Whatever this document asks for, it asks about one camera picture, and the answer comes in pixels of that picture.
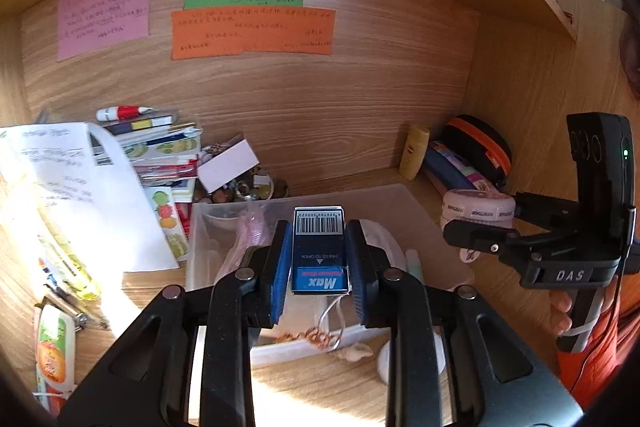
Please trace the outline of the person's right hand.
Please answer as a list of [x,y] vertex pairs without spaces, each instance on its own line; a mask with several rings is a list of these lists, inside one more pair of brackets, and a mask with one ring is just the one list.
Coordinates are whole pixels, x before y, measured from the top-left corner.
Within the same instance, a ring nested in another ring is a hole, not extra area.
[[[605,289],[601,314],[611,308],[617,286],[618,276],[615,275],[610,285]],[[550,331],[555,337],[561,336],[572,327],[572,319],[568,315],[573,306],[573,300],[566,291],[549,291],[550,301]]]

